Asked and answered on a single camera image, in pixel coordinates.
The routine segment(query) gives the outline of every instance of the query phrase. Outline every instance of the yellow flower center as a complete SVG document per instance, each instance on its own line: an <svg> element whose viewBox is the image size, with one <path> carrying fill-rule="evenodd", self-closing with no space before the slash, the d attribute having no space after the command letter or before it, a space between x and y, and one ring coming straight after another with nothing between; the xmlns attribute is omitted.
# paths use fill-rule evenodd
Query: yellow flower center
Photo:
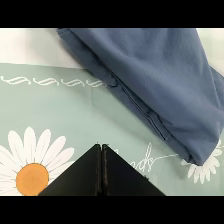
<svg viewBox="0 0 224 224"><path fill-rule="evenodd" d="M49 174L41 164L32 163L24 166L16 177L16 187L25 196L36 196L47 187Z"/></svg>

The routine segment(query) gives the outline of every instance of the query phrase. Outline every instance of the daisy print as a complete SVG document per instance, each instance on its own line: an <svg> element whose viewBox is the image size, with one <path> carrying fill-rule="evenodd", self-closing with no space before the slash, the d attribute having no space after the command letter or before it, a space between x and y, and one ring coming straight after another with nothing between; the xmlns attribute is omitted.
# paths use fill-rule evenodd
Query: daisy print
<svg viewBox="0 0 224 224"><path fill-rule="evenodd" d="M211 174L216 174L216 168L220 166L218 161L218 156L222 154L221 140L219 140L215 150L212 152L210 157L205 161L203 166L196 166L195 164L187 163L185 160L182 160L182 165L190 165L188 171L188 178L194 178L194 183L197 183L200 179L201 184L204 184L205 180L210 181Z"/></svg>
<svg viewBox="0 0 224 224"><path fill-rule="evenodd" d="M61 136L51 145L50 139L49 129L38 141L30 127L23 141L15 131L9 132L11 152L0 145L0 196L36 196L72 165L74 148L62 150L66 138Z"/></svg>

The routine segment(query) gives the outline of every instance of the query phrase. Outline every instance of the blue fabric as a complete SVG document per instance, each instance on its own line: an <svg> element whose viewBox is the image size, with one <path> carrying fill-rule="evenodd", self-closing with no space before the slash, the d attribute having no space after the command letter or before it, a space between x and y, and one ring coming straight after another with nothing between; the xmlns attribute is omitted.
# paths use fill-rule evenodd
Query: blue fabric
<svg viewBox="0 0 224 224"><path fill-rule="evenodd" d="M224 78L196 29L63 28L75 57L187 162L203 165L224 126Z"/></svg>

